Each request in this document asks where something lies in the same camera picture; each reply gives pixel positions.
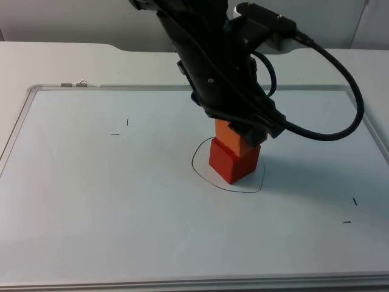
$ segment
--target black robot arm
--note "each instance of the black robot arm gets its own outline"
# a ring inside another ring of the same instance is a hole
[[[157,12],[180,57],[178,66],[193,89],[192,100],[209,117],[230,121],[230,127],[251,146],[277,137],[284,129],[320,141],[333,141],[351,134],[363,118],[363,99],[349,72],[327,51],[297,30],[296,24],[255,4],[238,6],[240,17],[228,19],[227,0],[130,0],[136,9]],[[345,76],[354,92],[357,115],[347,129],[320,134],[288,122],[277,111],[270,95],[275,73],[269,60],[255,49],[269,38],[293,38],[314,48]],[[263,61],[272,77],[266,95],[257,82],[256,61]]]

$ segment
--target white wall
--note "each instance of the white wall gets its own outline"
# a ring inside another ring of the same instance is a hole
[[[232,7],[240,2],[229,1],[230,16]],[[351,44],[364,0],[254,2],[295,20],[322,46],[345,48]],[[0,0],[0,29],[8,41],[108,43],[126,50],[173,49],[154,13],[138,12],[127,0]]]
[[[360,20],[353,49],[389,49],[389,1],[369,0]]]

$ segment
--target whiteboard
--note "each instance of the whiteboard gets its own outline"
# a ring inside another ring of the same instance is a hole
[[[346,91],[274,100],[324,133],[355,114]],[[269,138],[261,190],[234,193],[191,167],[214,120],[189,91],[53,89],[30,102],[2,157],[2,285],[389,271],[389,169],[364,124],[337,142]]]

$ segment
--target black marker line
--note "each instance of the black marker line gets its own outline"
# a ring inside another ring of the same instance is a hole
[[[196,169],[195,167],[193,166],[193,161],[195,159],[195,156],[197,154],[197,152],[199,151],[200,147],[205,143],[207,142],[208,140],[210,139],[213,139],[213,138],[216,138],[216,137],[210,137],[210,138],[207,138],[206,140],[202,141],[201,144],[199,145],[199,147],[197,147],[196,151],[194,152],[193,156],[192,156],[192,169],[194,170],[194,172],[196,172],[198,174],[198,176],[200,176],[204,181],[207,181],[208,183],[210,183],[211,185],[217,187],[218,189],[221,189],[221,190],[226,190],[228,192],[232,192],[232,193],[258,193],[261,189],[262,189],[262,185],[263,185],[263,180],[265,179],[265,174],[266,174],[266,166],[265,166],[265,161],[263,160],[262,158],[262,163],[263,163],[263,176],[262,176],[262,180],[261,180],[261,186],[260,186],[260,189],[259,190],[256,190],[254,192],[242,192],[242,191],[239,191],[239,190],[227,190],[223,187],[219,187],[217,186],[216,184],[213,184],[212,182],[210,182],[209,180],[207,180],[205,177],[203,177]]]

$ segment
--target orange block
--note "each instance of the orange block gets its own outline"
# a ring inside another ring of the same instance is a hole
[[[211,142],[209,165],[229,184],[249,175],[256,169],[261,147],[253,148],[242,157],[237,157],[218,138]]]
[[[231,149],[235,155],[242,157],[254,148],[242,136],[231,130],[229,123],[225,120],[215,120],[216,137],[227,148]]]

